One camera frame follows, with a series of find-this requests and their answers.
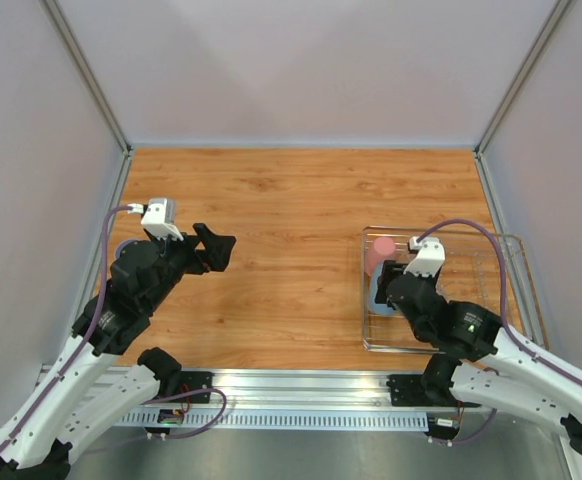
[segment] wire dish rack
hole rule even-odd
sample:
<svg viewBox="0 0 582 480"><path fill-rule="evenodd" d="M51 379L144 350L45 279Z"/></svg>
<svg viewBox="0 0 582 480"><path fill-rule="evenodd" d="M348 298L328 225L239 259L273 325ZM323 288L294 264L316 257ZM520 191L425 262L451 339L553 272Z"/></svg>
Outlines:
<svg viewBox="0 0 582 480"><path fill-rule="evenodd" d="M418 342L407 320L398 312L377 315L367 307L370 278L364 273L364 255L379 236L391 237L396 244L396 260L408 263L408 242L424 229L366 227L362 231L362 338L364 348L395 353L436 353L430 345ZM449 300L469 301L499 314L500 277L498 260L489 241L481 233L438 230L433 237L444 246L446 260L438 280L438 293ZM534 342L546 347L544 327L533 281L521 240L513 235L495 235L506 261L507 318Z"/></svg>

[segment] wooden tabletop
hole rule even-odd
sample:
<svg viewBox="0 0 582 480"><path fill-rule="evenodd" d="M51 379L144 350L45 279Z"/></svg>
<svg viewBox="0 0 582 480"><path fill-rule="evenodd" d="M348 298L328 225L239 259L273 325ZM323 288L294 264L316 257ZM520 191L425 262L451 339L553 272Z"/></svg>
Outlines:
<svg viewBox="0 0 582 480"><path fill-rule="evenodd" d="M237 244L226 272L183 277L124 365L159 346L188 367L421 370L426 356L362 346L362 229L491 226L469 151L140 149L121 203L152 197L177 201L181 230ZM121 214L110 251L143 235Z"/></svg>

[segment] white back panel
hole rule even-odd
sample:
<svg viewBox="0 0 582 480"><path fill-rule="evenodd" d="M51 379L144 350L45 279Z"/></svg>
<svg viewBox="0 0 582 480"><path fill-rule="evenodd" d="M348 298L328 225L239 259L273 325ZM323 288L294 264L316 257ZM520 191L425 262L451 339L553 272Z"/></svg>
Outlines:
<svg viewBox="0 0 582 480"><path fill-rule="evenodd" d="M64 342L120 159L38 2L0 0L0 425Z"/></svg>
<svg viewBox="0 0 582 480"><path fill-rule="evenodd" d="M531 253L554 350L582 367L582 0L486 158L508 229Z"/></svg>
<svg viewBox="0 0 582 480"><path fill-rule="evenodd" d="M554 0L61 0L132 142L474 146Z"/></svg>

